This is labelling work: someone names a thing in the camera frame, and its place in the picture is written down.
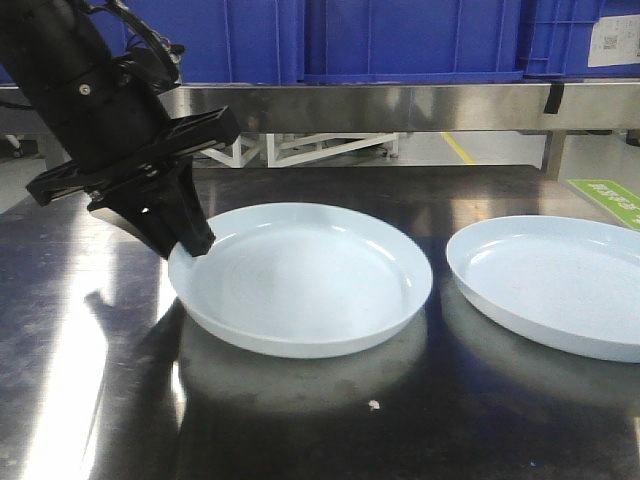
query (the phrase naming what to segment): metal shelf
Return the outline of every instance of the metal shelf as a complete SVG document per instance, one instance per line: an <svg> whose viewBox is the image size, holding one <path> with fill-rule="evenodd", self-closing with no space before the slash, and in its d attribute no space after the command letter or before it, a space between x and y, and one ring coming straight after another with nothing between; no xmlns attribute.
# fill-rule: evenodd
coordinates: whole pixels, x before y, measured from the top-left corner
<svg viewBox="0 0 640 480"><path fill-rule="evenodd" d="M162 96L173 116L229 105L244 132L419 132L640 128L640 80L565 83L556 114L552 84L255 86L186 85ZM15 87L0 99L23 102ZM0 133L47 133L33 112L0 108Z"/></svg>

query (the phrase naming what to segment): blue bin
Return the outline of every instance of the blue bin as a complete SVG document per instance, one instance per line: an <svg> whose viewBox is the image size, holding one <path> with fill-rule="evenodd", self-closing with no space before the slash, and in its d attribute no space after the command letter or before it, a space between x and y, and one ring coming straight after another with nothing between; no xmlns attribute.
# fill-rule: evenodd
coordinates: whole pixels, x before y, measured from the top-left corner
<svg viewBox="0 0 640 480"><path fill-rule="evenodd" d="M122 55L127 43L127 27L124 22L109 12L98 12L89 18L102 34L111 53L115 56Z"/></svg>
<svg viewBox="0 0 640 480"><path fill-rule="evenodd" d="M0 65L0 85L15 83L2 65Z"/></svg>
<svg viewBox="0 0 640 480"><path fill-rule="evenodd" d="M183 44L184 82L290 84L304 73L303 0L128 0Z"/></svg>
<svg viewBox="0 0 640 480"><path fill-rule="evenodd" d="M308 0L310 83L510 81L520 0Z"/></svg>
<svg viewBox="0 0 640 480"><path fill-rule="evenodd" d="M529 77L620 77L640 75L640 63L590 66L594 26L603 17L640 15L638 0L522 0L519 65ZM629 24L632 29L637 21ZM616 60L621 38L615 30L600 24L594 37L594 51L600 60ZM640 62L640 38L635 37L636 61ZM601 63L592 56L592 65Z"/></svg>

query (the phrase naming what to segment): stainless steel table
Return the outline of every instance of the stainless steel table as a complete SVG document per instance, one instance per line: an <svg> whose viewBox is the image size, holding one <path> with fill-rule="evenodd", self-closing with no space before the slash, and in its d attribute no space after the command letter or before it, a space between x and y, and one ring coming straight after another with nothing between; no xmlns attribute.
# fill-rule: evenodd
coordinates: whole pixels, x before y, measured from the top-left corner
<svg viewBox="0 0 640 480"><path fill-rule="evenodd" d="M610 221L574 193L526 166L215 169L197 185L211 215L308 201L397 226L433 265L424 312L356 355L242 351L187 318L165 264L84 198L27 200L0 216L0 478L640 476L640 366L494 325L444 260L490 217Z"/></svg>

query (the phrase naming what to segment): white plate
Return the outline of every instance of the white plate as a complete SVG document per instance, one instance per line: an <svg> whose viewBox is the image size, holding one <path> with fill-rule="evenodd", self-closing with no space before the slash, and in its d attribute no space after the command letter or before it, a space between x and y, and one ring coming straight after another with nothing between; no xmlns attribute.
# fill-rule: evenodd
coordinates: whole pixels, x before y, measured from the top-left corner
<svg viewBox="0 0 640 480"><path fill-rule="evenodd" d="M640 362L640 233L502 217L456 233L447 260L465 297L498 324L567 352Z"/></svg>
<svg viewBox="0 0 640 480"><path fill-rule="evenodd" d="M274 203L209 220L217 239L169 278L189 314L217 337L292 358L344 355L398 333L426 301L431 268L390 225L344 208Z"/></svg>

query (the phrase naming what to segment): floor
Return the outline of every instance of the floor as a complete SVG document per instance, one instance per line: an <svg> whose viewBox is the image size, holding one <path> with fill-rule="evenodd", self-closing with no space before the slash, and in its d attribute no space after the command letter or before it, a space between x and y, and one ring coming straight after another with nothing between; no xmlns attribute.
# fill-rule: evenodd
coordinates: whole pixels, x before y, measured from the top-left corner
<svg viewBox="0 0 640 480"><path fill-rule="evenodd" d="M27 154L14 159L6 145L4 147L0 148L0 213L27 198L24 185L45 170L41 156ZM517 132L405 133L400 136L397 158L389 158L384 149L372 147L306 166L530 164L540 167L543 150L544 136ZM216 166L215 163L201 160L198 164ZM627 145L622 133L570 135L565 144L560 181L566 183L577 178L614 180L640 195L640 148Z"/></svg>

